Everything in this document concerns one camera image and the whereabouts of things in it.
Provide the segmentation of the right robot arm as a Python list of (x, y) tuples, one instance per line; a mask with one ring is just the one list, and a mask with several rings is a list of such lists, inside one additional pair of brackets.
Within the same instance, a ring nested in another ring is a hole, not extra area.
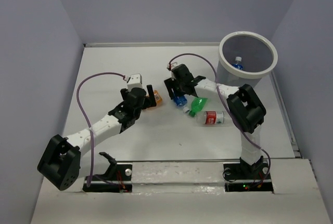
[(241, 155), (239, 162), (224, 167), (224, 177), (228, 182), (236, 180), (264, 180), (269, 175), (263, 168), (271, 163), (264, 162), (267, 152), (260, 145), (261, 125), (266, 109), (254, 89), (244, 84), (241, 87), (227, 86), (204, 76), (194, 77), (184, 64), (169, 64), (171, 77), (164, 81), (171, 99), (189, 95), (220, 101), (231, 123), (240, 131)]

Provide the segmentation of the orange juice bottle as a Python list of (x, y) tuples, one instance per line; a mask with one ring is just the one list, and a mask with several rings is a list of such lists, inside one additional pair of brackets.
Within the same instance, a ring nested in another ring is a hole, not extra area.
[(157, 90), (154, 90), (153, 93), (154, 93), (154, 97), (155, 97), (156, 106), (158, 107), (158, 106), (162, 105), (163, 100), (162, 100), (162, 97), (159, 94), (159, 92)]

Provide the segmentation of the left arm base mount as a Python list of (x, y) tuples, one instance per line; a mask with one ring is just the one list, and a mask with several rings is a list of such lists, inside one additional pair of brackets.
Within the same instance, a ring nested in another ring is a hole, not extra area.
[(93, 193), (131, 193), (133, 164), (118, 163), (106, 152), (100, 152), (99, 156), (107, 160), (109, 166), (103, 174), (95, 172), (89, 187), (88, 177), (85, 177), (82, 190)]

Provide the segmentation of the red-label clear bottle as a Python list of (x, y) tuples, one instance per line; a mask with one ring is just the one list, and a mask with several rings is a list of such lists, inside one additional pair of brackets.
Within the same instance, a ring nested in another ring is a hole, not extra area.
[(225, 111), (202, 111), (196, 114), (196, 121), (201, 125), (231, 126), (232, 119)]

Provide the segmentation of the green plastic bottle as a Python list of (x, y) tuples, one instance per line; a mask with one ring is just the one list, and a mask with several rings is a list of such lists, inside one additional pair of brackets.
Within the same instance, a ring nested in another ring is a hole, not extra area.
[(189, 116), (195, 117), (198, 112), (203, 110), (207, 101), (208, 101), (207, 98), (197, 98), (197, 97), (194, 98), (192, 103), (191, 103)]

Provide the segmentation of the large blue-label clear bottle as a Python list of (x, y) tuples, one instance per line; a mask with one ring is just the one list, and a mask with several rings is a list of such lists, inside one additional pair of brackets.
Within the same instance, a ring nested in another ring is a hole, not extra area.
[(239, 70), (243, 70), (244, 67), (242, 65), (242, 57), (235, 57), (234, 63), (232, 64), (233, 67), (239, 69)]

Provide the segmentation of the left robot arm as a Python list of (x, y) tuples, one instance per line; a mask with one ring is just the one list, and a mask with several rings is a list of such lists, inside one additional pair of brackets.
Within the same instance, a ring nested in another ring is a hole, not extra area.
[(66, 137), (55, 135), (48, 142), (37, 170), (58, 190), (68, 189), (78, 178), (90, 173), (82, 168), (86, 153), (133, 126), (142, 110), (157, 105), (152, 85), (146, 89), (124, 88), (121, 95), (123, 101), (91, 127)]

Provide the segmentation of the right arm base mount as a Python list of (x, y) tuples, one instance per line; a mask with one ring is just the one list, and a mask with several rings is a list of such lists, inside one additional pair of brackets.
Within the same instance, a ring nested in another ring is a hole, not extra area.
[(271, 175), (266, 176), (268, 164), (263, 163), (259, 169), (249, 175), (246, 175), (241, 169), (239, 163), (223, 164), (222, 176), (225, 181), (224, 190), (231, 192), (271, 192), (273, 193), (273, 184)]

